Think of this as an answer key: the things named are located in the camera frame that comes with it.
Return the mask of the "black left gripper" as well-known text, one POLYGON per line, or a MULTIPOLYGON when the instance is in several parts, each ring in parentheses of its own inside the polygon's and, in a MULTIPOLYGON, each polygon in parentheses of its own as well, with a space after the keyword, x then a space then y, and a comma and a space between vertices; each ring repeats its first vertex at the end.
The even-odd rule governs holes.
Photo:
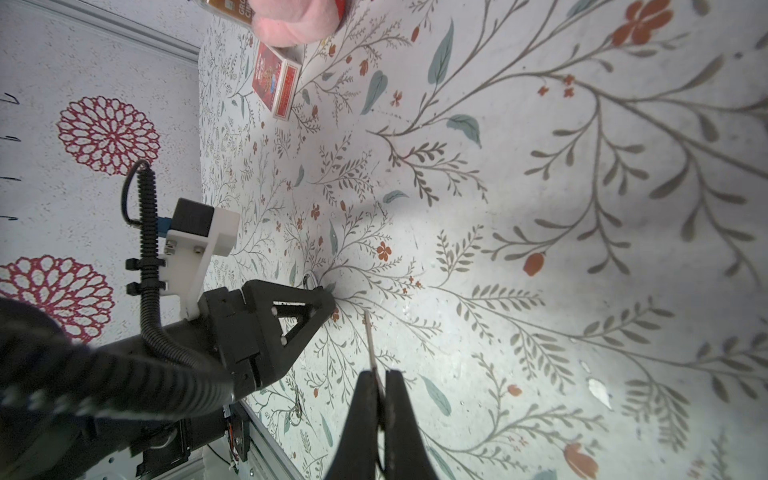
POLYGON ((218 355, 243 399, 281 380, 336 309, 333 295, 261 280, 218 288, 198 307, 218 355))

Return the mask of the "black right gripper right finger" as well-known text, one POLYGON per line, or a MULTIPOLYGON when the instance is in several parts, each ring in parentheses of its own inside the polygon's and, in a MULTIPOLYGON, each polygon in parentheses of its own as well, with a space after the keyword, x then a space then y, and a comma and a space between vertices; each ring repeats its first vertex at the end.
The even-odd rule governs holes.
POLYGON ((385 375, 383 426, 386 479, 438 479, 400 371, 389 370, 385 375))

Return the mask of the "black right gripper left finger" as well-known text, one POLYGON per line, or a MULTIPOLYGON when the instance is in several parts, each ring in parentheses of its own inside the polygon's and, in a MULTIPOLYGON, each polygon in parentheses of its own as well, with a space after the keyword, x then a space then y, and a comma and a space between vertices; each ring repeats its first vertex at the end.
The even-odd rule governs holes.
POLYGON ((371 371, 357 380, 350 409, 333 461, 326 473, 329 480, 376 477, 379 426, 378 386, 371 371))

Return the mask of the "silver key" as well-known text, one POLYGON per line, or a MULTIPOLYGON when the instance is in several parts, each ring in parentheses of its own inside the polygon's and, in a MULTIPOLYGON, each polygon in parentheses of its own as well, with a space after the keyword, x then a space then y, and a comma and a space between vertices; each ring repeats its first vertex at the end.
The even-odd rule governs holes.
POLYGON ((370 315, 367 310, 364 311, 363 321, 364 321, 364 327, 365 327, 366 338, 367 338, 370 372, 372 373, 375 381, 375 386, 377 389, 377 395, 379 397, 379 400, 382 400, 384 398, 384 391, 383 391, 382 381, 378 373, 378 365, 377 365, 375 347, 373 342, 373 329, 372 329, 372 324, 370 320, 370 315))

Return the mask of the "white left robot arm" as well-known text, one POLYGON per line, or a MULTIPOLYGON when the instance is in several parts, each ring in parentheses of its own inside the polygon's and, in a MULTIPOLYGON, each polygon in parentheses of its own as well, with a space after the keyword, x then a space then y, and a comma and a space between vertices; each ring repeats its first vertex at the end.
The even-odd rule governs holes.
POLYGON ((166 328, 198 363, 153 353, 134 336, 72 342, 43 311, 1 302, 1 475, 75 479, 102 458, 138 451, 284 377, 335 308, 324 288, 252 280, 200 299, 198 319, 166 328))

